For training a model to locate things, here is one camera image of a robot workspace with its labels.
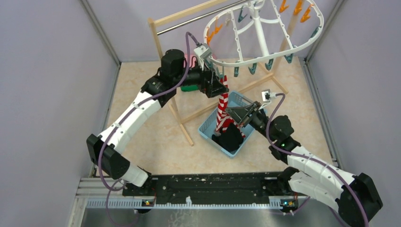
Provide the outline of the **black sock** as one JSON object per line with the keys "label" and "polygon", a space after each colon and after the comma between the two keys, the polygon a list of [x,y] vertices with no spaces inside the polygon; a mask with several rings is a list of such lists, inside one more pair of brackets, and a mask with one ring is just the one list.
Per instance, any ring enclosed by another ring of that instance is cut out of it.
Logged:
{"label": "black sock", "polygon": [[234,154],[244,142],[233,124],[229,124],[225,131],[219,135],[213,134],[212,140],[229,153]]}

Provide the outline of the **white round clip hanger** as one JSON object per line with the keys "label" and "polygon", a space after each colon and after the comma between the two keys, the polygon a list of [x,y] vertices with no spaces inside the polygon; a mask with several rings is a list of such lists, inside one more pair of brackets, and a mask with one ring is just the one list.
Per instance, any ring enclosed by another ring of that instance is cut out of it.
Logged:
{"label": "white round clip hanger", "polygon": [[[219,61],[217,58],[215,58],[212,55],[210,55],[205,62],[211,62],[213,64],[222,66],[222,67],[233,67],[233,68],[238,68],[243,65],[250,65],[250,64],[257,64],[261,61],[274,61],[274,59],[278,57],[284,57],[288,63],[292,62],[292,57],[293,54],[296,52],[299,52],[310,45],[312,45],[319,36],[323,32],[323,27],[324,27],[324,16],[320,9],[317,7],[315,1],[313,0],[307,0],[309,3],[309,6],[305,10],[304,14],[302,15],[300,19],[300,23],[306,22],[310,18],[310,12],[311,10],[314,10],[316,12],[317,18],[319,18],[319,25],[317,28],[313,31],[311,37],[303,44],[300,46],[296,46],[292,43],[291,41],[291,34],[290,34],[290,28],[286,28],[285,24],[283,23],[281,19],[281,13],[285,11],[286,5],[285,2],[280,6],[280,8],[277,8],[277,5],[274,3],[274,1],[271,1],[271,5],[274,10],[274,15],[276,16],[275,19],[265,19],[260,17],[259,11],[260,9],[263,8],[265,1],[263,0],[249,0],[249,2],[238,5],[229,9],[226,9],[220,13],[218,13],[209,23],[207,23],[203,35],[204,35],[204,42],[209,46],[212,38],[214,35],[216,35],[222,28],[222,25],[215,25],[214,30],[212,33],[210,33],[210,28],[213,23],[217,23],[218,19],[223,17],[224,15],[228,15],[228,21],[232,23],[233,26],[233,32],[235,36],[235,43],[236,43],[236,51],[238,53],[238,60],[234,63],[232,62],[224,62],[224,61]],[[264,33],[264,30],[262,28],[263,24],[270,24],[270,25],[279,25],[280,29],[284,35],[284,46],[281,47],[279,52],[269,52],[269,48],[267,45],[266,41],[266,36]],[[258,56],[254,59],[251,60],[244,60],[243,53],[242,53],[242,47],[240,44],[240,37],[242,33],[248,31],[250,28],[254,28],[256,35],[257,35],[257,40],[259,44],[259,48],[261,50],[262,55]]]}

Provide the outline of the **red white striped sock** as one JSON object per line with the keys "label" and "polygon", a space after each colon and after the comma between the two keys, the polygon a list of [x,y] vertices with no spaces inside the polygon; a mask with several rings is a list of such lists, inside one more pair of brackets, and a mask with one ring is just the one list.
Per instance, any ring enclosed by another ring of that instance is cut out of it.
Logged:
{"label": "red white striped sock", "polygon": [[239,127],[239,125],[235,121],[232,121],[231,124],[233,124],[235,126],[236,130],[238,131],[239,135],[242,138],[246,138],[246,135],[241,131],[241,128]]}

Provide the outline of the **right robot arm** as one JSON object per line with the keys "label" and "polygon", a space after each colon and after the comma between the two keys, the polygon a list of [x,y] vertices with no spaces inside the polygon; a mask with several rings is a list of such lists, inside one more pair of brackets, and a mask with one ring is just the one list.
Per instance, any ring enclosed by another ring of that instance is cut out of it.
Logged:
{"label": "right robot arm", "polygon": [[288,116],[268,117],[259,102],[228,107],[226,112],[239,126],[252,126],[270,143],[269,150],[287,164],[278,178],[281,194],[292,192],[313,198],[337,213],[351,227],[367,227],[383,207],[373,179],[367,174],[346,172],[320,159],[292,138]]}

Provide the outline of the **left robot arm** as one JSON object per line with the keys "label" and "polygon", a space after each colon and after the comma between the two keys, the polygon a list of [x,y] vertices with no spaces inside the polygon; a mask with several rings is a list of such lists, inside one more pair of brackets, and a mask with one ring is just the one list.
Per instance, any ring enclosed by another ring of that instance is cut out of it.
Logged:
{"label": "left robot arm", "polygon": [[228,92],[212,66],[211,49],[199,46],[194,53],[196,62],[191,68],[183,51],[166,51],[156,74],[145,82],[117,121],[99,135],[91,134],[86,140],[90,159],[99,170],[114,180],[133,184],[139,195],[150,193],[150,173],[122,156],[137,130],[176,95],[178,87],[196,85],[208,98]]}

